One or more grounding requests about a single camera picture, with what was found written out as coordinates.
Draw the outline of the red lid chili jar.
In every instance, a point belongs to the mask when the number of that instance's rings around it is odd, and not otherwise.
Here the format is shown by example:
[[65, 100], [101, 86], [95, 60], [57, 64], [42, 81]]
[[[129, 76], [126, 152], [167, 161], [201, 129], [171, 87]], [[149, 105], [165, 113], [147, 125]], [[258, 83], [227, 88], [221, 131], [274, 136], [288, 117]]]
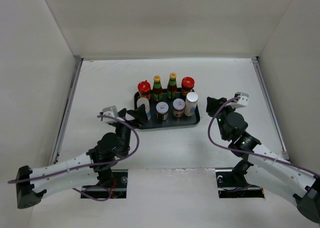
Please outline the red lid chili jar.
[[191, 92], [194, 88], [195, 81], [192, 77], [184, 77], [181, 81], [181, 95], [186, 97], [186, 95]]
[[150, 98], [151, 98], [151, 85], [147, 80], [140, 82], [137, 85], [137, 88], [138, 88], [140, 98], [146, 98], [146, 99], [150, 100]]

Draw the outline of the white lid dark jar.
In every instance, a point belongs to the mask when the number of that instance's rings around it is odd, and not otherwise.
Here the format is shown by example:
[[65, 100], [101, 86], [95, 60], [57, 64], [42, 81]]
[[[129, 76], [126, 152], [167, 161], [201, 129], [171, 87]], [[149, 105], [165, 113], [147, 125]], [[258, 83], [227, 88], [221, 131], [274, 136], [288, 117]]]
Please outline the white lid dark jar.
[[168, 118], [168, 113], [169, 113], [169, 106], [166, 102], [159, 102], [156, 105], [156, 116], [157, 119], [161, 122], [167, 120]]

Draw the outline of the yellow cap sauce bottle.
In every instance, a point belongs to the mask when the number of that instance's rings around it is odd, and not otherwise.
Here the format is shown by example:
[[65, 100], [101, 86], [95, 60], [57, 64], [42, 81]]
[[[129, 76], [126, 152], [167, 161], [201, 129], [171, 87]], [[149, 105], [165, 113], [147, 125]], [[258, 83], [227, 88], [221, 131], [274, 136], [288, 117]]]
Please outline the yellow cap sauce bottle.
[[176, 93], [177, 93], [177, 81], [176, 81], [176, 73], [172, 72], [170, 75], [169, 75], [169, 81], [168, 81], [168, 84], [167, 84], [167, 97], [168, 99], [175, 99], [176, 98]]
[[159, 75], [154, 76], [153, 78], [153, 89], [152, 89], [152, 97], [156, 102], [160, 102], [163, 99], [163, 89], [161, 85], [161, 78]]

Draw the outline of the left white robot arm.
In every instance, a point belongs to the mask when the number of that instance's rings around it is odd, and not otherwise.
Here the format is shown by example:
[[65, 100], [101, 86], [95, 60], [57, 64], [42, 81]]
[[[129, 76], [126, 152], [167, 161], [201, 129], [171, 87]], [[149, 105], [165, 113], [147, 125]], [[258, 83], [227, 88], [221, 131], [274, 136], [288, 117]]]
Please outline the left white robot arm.
[[42, 168], [23, 166], [18, 169], [15, 184], [18, 209], [27, 209], [39, 204], [42, 199], [65, 190], [79, 191], [79, 187], [106, 188], [112, 183], [112, 167], [132, 156], [137, 150], [130, 149], [131, 134], [148, 122], [145, 105], [135, 110], [107, 107], [98, 118], [115, 128], [87, 152]]

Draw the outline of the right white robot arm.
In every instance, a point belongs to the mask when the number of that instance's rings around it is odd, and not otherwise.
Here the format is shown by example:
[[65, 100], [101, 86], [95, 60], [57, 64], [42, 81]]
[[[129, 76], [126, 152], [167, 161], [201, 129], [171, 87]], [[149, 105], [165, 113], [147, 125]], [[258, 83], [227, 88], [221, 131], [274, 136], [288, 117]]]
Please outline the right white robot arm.
[[241, 161], [232, 170], [232, 180], [238, 186], [246, 183], [269, 190], [294, 205], [309, 221], [320, 222], [320, 175], [292, 164], [268, 149], [260, 140], [250, 135], [249, 126], [236, 109], [246, 107], [248, 96], [236, 93], [231, 99], [208, 97], [206, 112], [216, 120], [220, 137], [228, 141], [227, 147]]

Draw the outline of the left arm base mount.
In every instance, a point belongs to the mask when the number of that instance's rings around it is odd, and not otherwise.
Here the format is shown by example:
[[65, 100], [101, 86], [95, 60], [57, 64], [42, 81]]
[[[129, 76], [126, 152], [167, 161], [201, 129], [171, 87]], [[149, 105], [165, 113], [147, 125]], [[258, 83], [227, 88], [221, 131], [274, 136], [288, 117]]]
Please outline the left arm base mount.
[[112, 178], [104, 185], [83, 186], [81, 192], [81, 199], [88, 199], [87, 195], [97, 199], [105, 200], [110, 199], [126, 199], [127, 198], [127, 185], [128, 185], [128, 170], [112, 170]]

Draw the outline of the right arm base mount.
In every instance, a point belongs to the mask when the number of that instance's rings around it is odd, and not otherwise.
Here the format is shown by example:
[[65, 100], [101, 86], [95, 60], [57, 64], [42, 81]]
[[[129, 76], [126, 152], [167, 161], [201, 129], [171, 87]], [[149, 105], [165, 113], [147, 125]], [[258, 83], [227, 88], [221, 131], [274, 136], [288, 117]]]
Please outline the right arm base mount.
[[234, 168], [219, 168], [215, 170], [218, 196], [221, 199], [235, 198], [265, 198], [261, 187], [249, 184], [245, 174], [252, 166], [241, 160]]

